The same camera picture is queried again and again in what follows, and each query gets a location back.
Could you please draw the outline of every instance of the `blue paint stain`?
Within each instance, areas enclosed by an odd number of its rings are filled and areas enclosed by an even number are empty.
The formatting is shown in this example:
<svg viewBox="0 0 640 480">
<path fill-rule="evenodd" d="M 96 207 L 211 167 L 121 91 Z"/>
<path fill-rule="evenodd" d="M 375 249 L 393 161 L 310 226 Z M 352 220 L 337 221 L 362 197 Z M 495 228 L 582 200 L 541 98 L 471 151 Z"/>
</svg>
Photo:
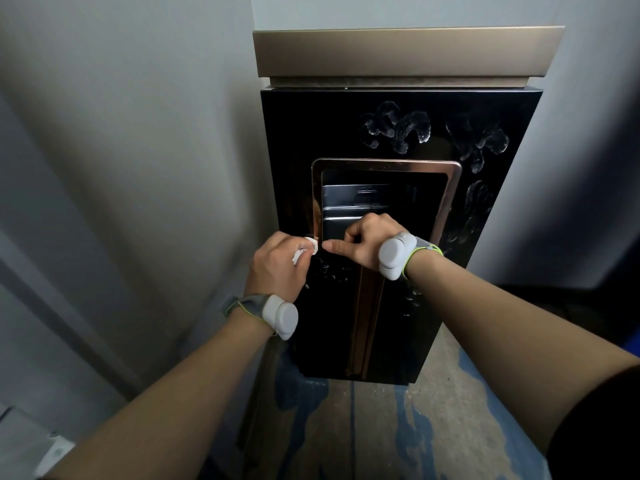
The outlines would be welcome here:
<svg viewBox="0 0 640 480">
<path fill-rule="evenodd" d="M 398 421 L 398 430 L 396 431 L 396 450 L 398 456 L 407 465 L 415 469 L 417 462 L 409 456 L 408 449 L 418 448 L 423 480 L 438 480 L 435 459 L 433 457 L 433 427 L 431 426 L 431 421 L 429 421 L 427 416 L 418 412 L 412 404 L 411 411 L 415 427 L 409 424 L 406 409 L 404 408 L 404 394 L 406 393 L 406 389 L 406 386 L 394 386 Z"/>
<path fill-rule="evenodd" d="M 275 399 L 280 411 L 296 409 L 291 425 L 289 446 L 280 463 L 277 479 L 282 480 L 291 466 L 295 453 L 305 443 L 307 419 L 329 395 L 329 380 L 306 378 L 293 364 L 291 352 L 286 348 L 280 355 L 276 368 Z"/>
<path fill-rule="evenodd" d="M 469 359 L 469 356 L 462 350 L 462 347 L 460 347 L 458 366 L 484 385 L 487 407 L 502 429 L 504 450 L 511 462 L 513 473 L 522 480 L 542 480 L 545 475 L 544 457 L 511 416 L 511 413 L 507 411 L 507 408 L 502 405 L 498 397 L 491 391 L 476 366 Z M 500 475 L 496 480 L 503 480 L 504 478 L 503 475 Z"/>
<path fill-rule="evenodd" d="M 351 480 L 356 479 L 356 383 L 351 381 Z"/>
</svg>

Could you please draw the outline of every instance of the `white tissue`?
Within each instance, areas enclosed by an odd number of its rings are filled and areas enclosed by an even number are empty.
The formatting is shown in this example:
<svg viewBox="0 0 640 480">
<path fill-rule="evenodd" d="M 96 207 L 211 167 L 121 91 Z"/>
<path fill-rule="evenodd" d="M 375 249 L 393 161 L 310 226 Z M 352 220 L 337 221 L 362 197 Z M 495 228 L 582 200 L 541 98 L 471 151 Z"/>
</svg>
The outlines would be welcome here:
<svg viewBox="0 0 640 480">
<path fill-rule="evenodd" d="M 316 254 L 316 252 L 318 252 L 318 242 L 313 237 L 307 237 L 306 239 L 314 243 L 314 252 L 313 254 L 311 254 L 311 256 L 313 256 L 314 254 Z M 300 254 L 302 254 L 305 251 L 306 251 L 305 249 L 299 249 L 295 252 L 295 254 L 293 254 L 293 259 L 292 259 L 293 264 L 298 262 L 298 258 L 300 257 Z"/>
</svg>

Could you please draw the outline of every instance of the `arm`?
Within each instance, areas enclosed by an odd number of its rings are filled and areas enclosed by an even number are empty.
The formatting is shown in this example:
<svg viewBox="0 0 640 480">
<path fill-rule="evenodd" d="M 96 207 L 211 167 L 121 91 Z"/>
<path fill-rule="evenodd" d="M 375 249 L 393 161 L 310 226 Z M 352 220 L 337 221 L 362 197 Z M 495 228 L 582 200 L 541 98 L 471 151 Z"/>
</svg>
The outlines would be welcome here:
<svg viewBox="0 0 640 480">
<path fill-rule="evenodd" d="M 327 251 L 378 269 L 380 245 L 404 227 L 368 214 Z M 354 238 L 362 236 L 360 244 Z M 539 450 L 597 385 L 638 365 L 634 355 L 493 286 L 437 252 L 415 252 L 405 273 L 425 295 L 492 391 Z"/>
<path fill-rule="evenodd" d="M 293 302 L 304 286 L 311 252 L 296 266 L 301 237 L 277 232 L 256 251 L 245 295 L 277 294 Z M 229 398 L 273 330 L 236 308 L 210 341 L 180 362 L 71 450 L 46 475 L 57 480 L 196 478 Z"/>
</svg>

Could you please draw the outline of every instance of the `black sleeve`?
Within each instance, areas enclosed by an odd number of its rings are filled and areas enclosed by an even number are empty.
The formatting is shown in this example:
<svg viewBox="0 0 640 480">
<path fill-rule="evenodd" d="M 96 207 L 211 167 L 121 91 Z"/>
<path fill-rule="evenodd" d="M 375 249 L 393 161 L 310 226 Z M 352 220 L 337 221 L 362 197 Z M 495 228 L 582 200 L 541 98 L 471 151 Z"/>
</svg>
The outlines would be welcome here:
<svg viewBox="0 0 640 480">
<path fill-rule="evenodd" d="M 556 430 L 547 460 L 554 480 L 639 475 L 640 366 L 606 380 Z"/>
</svg>

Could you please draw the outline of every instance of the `person's left hand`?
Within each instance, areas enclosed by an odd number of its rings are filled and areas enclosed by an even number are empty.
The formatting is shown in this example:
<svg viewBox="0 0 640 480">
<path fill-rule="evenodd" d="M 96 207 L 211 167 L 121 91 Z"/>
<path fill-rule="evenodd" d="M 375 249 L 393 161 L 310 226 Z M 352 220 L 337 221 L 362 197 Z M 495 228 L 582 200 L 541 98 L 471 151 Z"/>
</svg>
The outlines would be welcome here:
<svg viewBox="0 0 640 480">
<path fill-rule="evenodd" d="M 306 249 L 293 264 L 293 254 Z M 304 237 L 276 232 L 253 255 L 244 295 L 276 294 L 293 303 L 307 280 L 314 245 Z"/>
</svg>

